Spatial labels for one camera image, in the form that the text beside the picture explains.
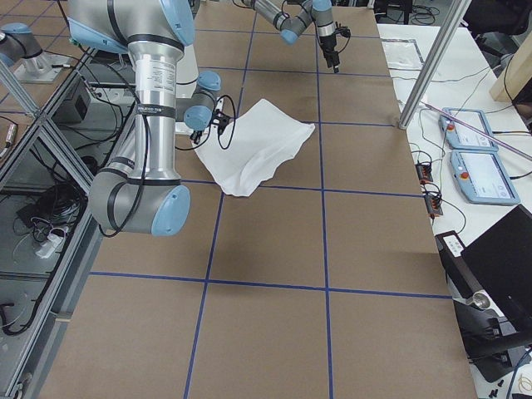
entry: white towel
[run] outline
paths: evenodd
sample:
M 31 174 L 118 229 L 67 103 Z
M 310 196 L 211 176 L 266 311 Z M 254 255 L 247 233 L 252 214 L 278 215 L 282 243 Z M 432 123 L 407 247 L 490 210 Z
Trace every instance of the white towel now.
M 313 124 L 292 119 L 262 99 L 236 121 L 231 146 L 222 150 L 215 134 L 195 152 L 224 193 L 250 196 L 271 179 L 285 160 L 291 160 L 314 131 Z M 233 123 L 221 136 L 227 145 Z

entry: metal leg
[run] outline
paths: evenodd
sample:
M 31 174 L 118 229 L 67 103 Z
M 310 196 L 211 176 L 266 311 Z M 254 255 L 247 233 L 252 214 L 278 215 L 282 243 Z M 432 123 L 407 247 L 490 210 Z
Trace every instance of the metal leg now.
M 460 25 L 464 14 L 466 14 L 466 10 L 470 3 L 471 0 L 453 0 L 451 8 L 447 13 L 446 20 L 443 22 L 443 26 L 440 28 L 438 36 L 429 52 L 425 66 L 421 70 L 416 84 L 406 101 L 405 109 L 401 113 L 401 118 L 399 119 L 399 127 L 401 129 L 406 129 L 412 120 L 416 108 L 419 105 L 419 101 L 425 94 L 426 88 L 431 83 L 431 79 L 440 64 L 451 39 L 455 35 L 455 31 Z
M 24 110 L 35 117 L 39 114 L 39 107 L 21 86 L 17 78 L 12 74 L 9 68 L 0 60 L 0 80 L 7 87 L 9 92 L 15 97 Z

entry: grid line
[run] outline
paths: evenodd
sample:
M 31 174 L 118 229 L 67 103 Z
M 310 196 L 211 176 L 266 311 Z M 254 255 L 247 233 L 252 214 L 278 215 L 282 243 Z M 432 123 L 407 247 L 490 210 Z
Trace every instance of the grid line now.
M 214 225 L 213 241 L 210 246 L 209 264 L 207 265 L 207 272 L 205 273 L 203 292 L 201 294 L 201 302 L 199 304 L 198 320 L 196 322 L 194 341 L 192 343 L 192 350 L 190 352 L 189 371 L 187 372 L 183 399 L 188 399 L 189 397 L 190 383 L 192 382 L 192 371 L 194 370 L 194 360 L 195 360 L 196 350 L 198 348 L 198 341 L 200 339 L 201 320 L 203 318 L 205 300 L 207 298 L 207 288 L 209 287 L 210 270 L 211 270 L 212 263 L 213 263 L 214 248 L 216 246 L 216 239 L 218 237 L 219 220 L 221 219 L 223 206 L 224 206 L 224 193 L 221 193 L 219 197 L 218 214 L 216 215 L 216 224 Z
M 181 179 L 183 183 L 197 183 L 202 185 L 216 185 L 214 181 L 208 180 L 187 180 Z M 342 189 L 325 189 L 313 187 L 297 187 L 289 185 L 260 185 L 261 189 L 278 189 L 278 190 L 299 190 L 299 191 L 323 191 L 324 193 L 341 193 L 341 194 L 360 194 L 360 195 L 383 195 L 387 197 L 408 197 L 408 198 L 423 198 L 422 194 L 408 194 L 408 193 L 387 193 L 380 191 L 363 191 L 363 190 L 342 190 Z
M 254 20 L 253 20 L 253 30 L 255 29 L 255 23 L 256 22 L 257 22 L 257 14 L 255 13 Z M 244 94 L 244 83 L 245 83 L 245 79 L 246 79 L 247 67 L 249 65 L 249 56 L 251 54 L 251 46 L 252 46 L 252 43 L 253 43 L 253 34 L 254 33 L 252 31 L 251 34 L 250 34 L 250 37 L 249 37 L 248 55 L 246 57 L 246 64 L 245 64 L 245 68 L 246 69 L 244 70 L 244 75 L 242 76 L 242 86 L 240 88 L 239 104 L 238 104 L 238 109 L 237 109 L 237 115 L 234 116 L 235 118 L 238 117 L 238 115 L 239 115 L 240 105 L 242 103 L 242 96 Z M 201 304 L 199 306 L 198 321 L 196 323 L 194 342 L 192 344 L 192 352 L 190 354 L 189 371 L 188 371 L 187 378 L 186 378 L 185 392 L 183 393 L 183 399 L 188 399 L 188 397 L 189 397 L 190 383 L 192 381 L 192 372 L 194 371 L 195 354 L 196 354 L 196 350 L 197 350 L 197 347 L 198 347 L 198 341 L 199 341 L 199 337 L 200 337 L 201 319 L 203 317 L 205 301 L 206 301 L 206 298 L 207 298 L 207 288 L 209 287 L 210 270 L 212 268 L 212 263 L 213 263 L 213 258 L 214 258 L 214 249 L 216 248 L 216 239 L 218 237 L 219 222 L 220 222 L 220 219 L 221 219 L 221 216 L 222 216 L 222 208 L 223 208 L 223 206 L 224 206 L 224 192 L 222 192 L 220 194 L 220 198 L 219 198 L 218 214 L 216 216 L 216 223 L 214 225 L 213 242 L 212 242 L 211 247 L 210 247 L 209 265 L 207 266 L 207 273 L 205 275 L 205 283 L 204 283 L 203 293 L 202 293 L 202 296 L 201 296 Z
M 20 0 L 17 4 L 15 4 L 13 7 L 11 7 L 5 14 L 3 14 L 0 19 L 3 19 L 4 17 L 8 16 L 8 15 L 11 15 L 10 12 L 13 11 L 15 8 L 17 8 L 18 6 L 21 5 L 21 3 L 23 2 L 23 0 Z
M 298 290 L 298 291 L 323 291 L 325 292 L 326 290 L 325 287 L 315 287 L 311 285 L 259 283 L 259 282 L 254 282 L 254 281 L 223 280 L 219 278 L 192 278 L 192 277 L 181 277 L 181 276 L 168 276 L 164 274 L 140 274 L 140 273 L 94 271 L 94 272 L 90 272 L 90 275 L 97 276 L 97 277 L 143 278 L 147 280 L 180 281 L 183 283 L 208 283 L 208 284 L 217 284 L 217 285 L 236 285 L 236 286 L 243 286 L 243 287 L 292 289 L 292 290 Z M 377 295 L 377 296 L 386 296 L 386 297 L 452 299 L 452 296 L 450 295 L 441 295 L 441 294 L 436 294 L 436 293 L 401 293 L 398 291 L 379 291 L 376 289 L 329 287 L 328 291 L 330 293 L 351 293 L 351 294 Z
M 319 138 L 319 169 L 320 169 L 320 192 L 322 196 L 322 231 L 323 231 L 323 273 L 325 277 L 325 322 L 327 328 L 327 359 L 329 399 L 334 399 L 334 375 L 333 375 L 333 340 L 331 332 L 331 303 L 329 295 L 329 267 L 327 248 L 327 211 L 325 207 L 325 172 L 323 170 L 323 136 L 322 136 L 322 103 L 320 101 L 319 86 L 319 50 L 318 42 L 314 42 L 316 57 L 316 90 L 318 96 L 318 138 Z
M 311 71 L 290 71 L 290 70 L 282 70 L 282 69 L 260 69 L 260 68 L 237 68 L 236 66 L 212 66 L 212 65 L 198 65 L 198 68 L 200 69 L 221 69 L 221 70 L 229 70 L 229 71 L 251 71 L 251 72 L 270 72 L 270 73 L 297 73 L 297 74 L 313 74 L 315 75 L 316 72 Z M 336 75 L 336 76 L 357 76 L 357 77 L 382 77 L 382 78 L 390 78 L 390 75 L 384 75 L 384 74 L 378 74 L 378 73 L 350 73 L 350 72 L 339 72 L 339 73 L 332 73 L 330 71 L 318 71 L 319 75 Z

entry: silver robot arm segment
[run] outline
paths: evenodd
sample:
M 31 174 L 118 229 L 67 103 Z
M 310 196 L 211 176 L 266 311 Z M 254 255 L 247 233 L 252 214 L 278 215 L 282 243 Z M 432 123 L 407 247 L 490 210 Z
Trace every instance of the silver robot arm segment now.
M 12 67 L 20 59 L 23 59 L 27 73 L 33 76 L 52 69 L 32 30 L 23 23 L 8 23 L 0 27 L 0 60 Z
M 186 0 L 71 0 L 71 35 L 107 52 L 129 52 L 135 68 L 135 132 L 95 177 L 89 207 L 103 228 L 176 234 L 190 192 L 175 171 L 176 65 L 195 30 Z
M 350 37 L 347 27 L 339 27 L 333 19 L 333 7 L 330 0 L 306 0 L 299 3 L 301 11 L 296 17 L 290 17 L 270 0 L 242 0 L 242 3 L 257 11 L 269 21 L 287 44 L 294 44 L 305 30 L 314 22 L 319 46 L 327 66 L 338 73 L 339 52 L 336 50 L 337 35 Z

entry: wire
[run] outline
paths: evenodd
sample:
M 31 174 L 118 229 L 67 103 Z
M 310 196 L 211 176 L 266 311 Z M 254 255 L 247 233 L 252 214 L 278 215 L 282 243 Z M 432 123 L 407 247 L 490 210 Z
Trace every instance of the wire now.
M 106 67 L 107 69 L 112 71 L 115 75 L 117 75 L 118 78 L 126 85 L 127 89 L 131 92 L 131 94 L 135 98 L 136 103 L 140 104 L 140 99 L 136 95 L 135 89 L 133 89 L 131 84 L 115 68 L 105 64 L 104 62 L 98 61 L 95 57 L 92 56 L 92 54 L 89 54 L 89 52 L 87 50 L 85 50 L 82 46 L 78 46 L 78 47 L 80 48 L 80 50 L 87 57 L 92 58 L 92 60 L 94 62 L 97 62 L 97 63 L 103 65 L 104 67 Z M 150 136 L 151 136 L 151 133 L 150 133 L 150 124 L 148 123 L 148 118 L 146 117 L 146 115 L 142 116 L 142 120 L 144 122 L 144 127 L 145 127 L 145 151 L 144 151 L 144 159 L 143 159 L 143 164 L 142 164 L 142 173 L 140 175 L 139 187 L 138 187 L 138 189 L 136 191 L 135 198 L 133 200 L 133 205 L 131 206 L 131 209 L 128 212 L 128 214 L 126 215 L 126 217 L 124 218 L 124 221 L 122 222 L 122 224 L 120 226 L 117 226 L 118 229 L 116 229 L 111 234 L 107 234 L 105 231 L 103 231 L 103 228 L 101 227 L 101 224 L 98 225 L 98 229 L 100 230 L 101 234 L 104 237 L 107 237 L 107 238 L 116 237 L 124 229 L 126 224 L 131 220 L 133 215 L 138 210 L 139 205 L 140 205 L 140 199 L 142 198 L 142 193 L 144 192 L 145 177 L 146 177 L 146 167 L 147 167 L 147 164 L 148 164 L 148 154 L 150 152 Z
M 18 123 L 15 122 L 13 119 L 9 119 L 8 117 L 6 117 L 6 116 L 1 116 L 1 115 L 0 115 L 0 118 L 5 119 L 6 121 L 9 121 L 9 122 L 13 123 L 14 125 L 17 125 L 17 126 L 18 126 Z
M 515 376 L 517 375 L 517 370 L 519 370 L 519 367 L 525 362 L 525 359 L 527 356 L 529 356 L 530 352 L 532 352 L 532 347 L 529 347 L 526 352 L 523 354 L 521 359 L 517 362 L 514 368 L 514 372 L 512 373 L 512 379 L 510 380 L 510 384 L 508 386 L 508 391 L 506 392 L 506 399 L 510 399 L 510 394 L 512 392 L 512 387 L 514 386 Z
M 521 176 L 511 176 L 510 180 L 523 179 L 524 177 L 530 176 L 530 175 L 532 175 L 532 170 L 530 172 L 528 172 L 528 173 L 525 173 L 524 175 L 521 175 Z
M 94 138 L 92 138 L 92 137 L 90 137 L 88 135 L 85 135 L 85 134 L 81 133 L 78 129 L 76 129 L 76 128 L 72 127 L 72 126 L 64 125 L 64 124 L 58 124 L 57 126 L 67 128 L 69 131 L 73 131 L 74 133 L 80 135 L 81 137 L 83 137 L 83 138 L 85 138 L 87 140 L 90 140 L 90 141 L 94 141 L 95 143 L 105 143 L 106 141 L 114 139 L 116 137 L 116 134 L 117 134 L 117 132 L 113 132 L 111 135 L 109 135 L 105 139 L 94 139 Z
M 462 105 L 460 106 L 460 109 L 456 112 L 456 115 L 458 115 L 461 111 L 463 111 L 464 107 L 466 106 L 467 102 L 471 99 L 471 97 L 473 97 L 473 95 L 476 93 L 477 89 L 479 88 L 480 84 L 483 82 L 483 80 L 490 74 L 491 72 L 491 69 L 489 71 L 487 71 L 485 73 L 485 75 L 478 81 L 478 83 L 476 84 L 475 88 L 473 89 L 473 91 L 471 92 L 471 94 L 469 95 L 469 97 L 467 97 L 464 102 L 462 103 Z
M 421 121 L 421 114 L 423 113 L 423 111 L 430 111 L 430 110 L 428 108 L 421 108 L 420 111 L 419 111 L 419 115 L 417 117 L 417 122 L 418 122 L 418 125 L 421 127 L 421 137 L 423 138 L 423 140 L 425 140 L 425 141 L 431 143 L 433 146 L 435 146 L 438 150 L 441 150 L 442 156 L 445 156 L 446 151 L 444 150 L 443 145 L 438 145 L 437 143 L 435 143 L 432 140 L 429 140 L 425 136 L 425 127 L 423 126 L 423 122 Z
M 24 297 L 26 297 L 26 302 L 24 303 L 24 308 L 21 310 L 21 312 L 11 321 L 11 322 L 7 322 L 7 321 L 3 321 L 2 320 L 2 326 L 0 326 L 0 328 L 5 328 L 5 327 L 9 327 L 9 326 L 12 326 L 14 323 L 17 322 L 17 320 L 19 318 L 22 317 L 22 315 L 26 312 L 26 309 L 27 309 L 27 305 L 28 303 L 30 302 L 28 299 L 27 299 L 27 293 L 24 293 Z M 0 305 L 0 307 L 5 307 L 7 308 L 8 305 L 11 305 L 11 306 L 15 306 L 15 304 L 10 304 L 10 303 L 3 303 Z
M 524 393 L 532 391 L 532 380 L 530 380 L 528 377 L 523 376 L 523 374 L 520 375 L 519 380 L 517 380 L 519 383 L 519 392 Z
M 458 82 L 458 81 L 463 81 L 464 79 L 467 79 L 468 77 L 473 77 L 473 76 L 477 76 L 479 75 L 480 73 L 482 73 L 483 71 L 485 71 L 486 69 L 489 69 L 490 67 L 487 66 L 486 68 L 482 68 L 480 71 L 478 72 L 475 72 L 475 73 L 471 73 L 470 75 L 465 75 L 463 77 L 460 77 L 458 79 L 445 79 L 444 81 L 431 81 L 431 83 L 452 83 L 452 82 Z M 393 76 L 392 79 L 400 79 L 402 81 L 416 81 L 417 80 L 417 77 L 402 77 L 402 76 Z
M 500 108 L 499 110 L 487 111 L 487 112 L 484 112 L 484 113 L 485 114 L 495 114 L 496 112 L 501 112 L 501 111 L 507 110 L 508 108 L 511 108 L 512 106 L 514 106 L 514 105 L 512 104 L 511 106 L 505 106 L 504 108 Z
M 510 69 L 510 64 L 512 63 L 513 59 L 514 58 L 511 57 L 510 60 L 508 61 L 508 65 L 506 65 L 506 68 L 505 68 L 505 75 L 502 78 L 502 82 L 505 87 L 506 95 L 508 96 L 508 98 L 510 98 L 510 102 L 512 103 L 512 105 L 515 104 L 515 99 L 512 98 L 512 96 L 510 95 L 510 92 L 508 91 L 508 86 L 506 85 L 506 75 L 508 75 L 508 70 Z
M 240 6 L 239 4 L 237 4 L 237 3 L 235 2 L 235 0 L 232 0 L 232 2 L 233 2 L 233 4 L 234 4 L 236 7 L 238 7 L 238 8 L 245 8 L 245 9 L 247 9 L 247 10 L 253 10 L 251 7 L 246 6 L 246 5 L 244 4 L 244 2 L 242 2 L 242 4 L 244 4 L 243 6 Z
M 452 206 L 454 209 L 456 209 L 458 212 L 460 212 L 460 214 L 462 215 L 462 217 L 464 218 L 464 224 L 462 225 L 461 229 L 457 232 L 457 234 L 460 234 L 462 231 L 464 231 L 466 229 L 466 226 L 467 226 L 467 217 L 466 217 L 466 214 L 464 214 L 464 212 L 462 212 L 462 210 L 460 208 L 458 208 L 456 205 L 452 204 L 451 202 L 449 201 L 446 201 L 444 199 L 441 199 L 441 202 L 445 202 L 446 204 Z
M 220 146 L 220 148 L 221 148 L 222 150 L 228 150 L 229 147 L 231 146 L 231 142 L 233 141 L 234 128 L 236 127 L 236 107 L 234 106 L 234 101 L 233 101 L 233 98 L 231 98 L 231 96 L 229 96 L 229 95 L 227 95 L 227 94 L 224 94 L 223 96 L 221 96 L 221 97 L 219 98 L 219 100 L 222 100 L 222 99 L 224 99 L 224 98 L 227 98 L 227 99 L 231 102 L 231 108 L 232 108 L 232 110 L 233 110 L 233 118 L 232 118 L 232 119 L 234 120 L 234 122 L 233 122 L 233 127 L 232 127 L 232 129 L 231 129 L 231 136 L 229 137 L 229 142 L 227 143 L 227 145 L 224 146 L 224 145 L 222 144 L 222 141 L 221 141 L 221 136 L 222 136 L 222 135 L 221 135 L 220 133 L 218 133 L 218 144 L 219 144 L 219 146 Z
M 436 16 L 440 15 L 440 9 L 424 5 L 413 5 L 411 23 L 412 25 L 433 25 L 436 22 Z
M 209 137 L 210 137 L 210 126 L 209 126 L 209 133 L 207 133 L 207 137 L 205 138 L 205 140 L 200 142 L 198 145 L 195 145 L 195 146 L 190 147 L 190 148 L 180 148 L 177 145 L 174 145 L 174 148 L 176 150 L 179 150 L 179 151 L 192 151 L 192 150 L 195 150 L 196 148 L 200 148 L 203 144 L 205 144 L 207 142 L 207 140 L 209 139 Z
M 63 9 L 63 6 L 61 5 L 61 0 L 56 0 L 57 6 L 59 7 L 59 11 L 61 11 L 61 15 L 63 16 L 63 19 L 65 20 L 66 27 L 70 29 L 70 23 L 68 22 L 67 15 L 65 14 L 65 10 Z

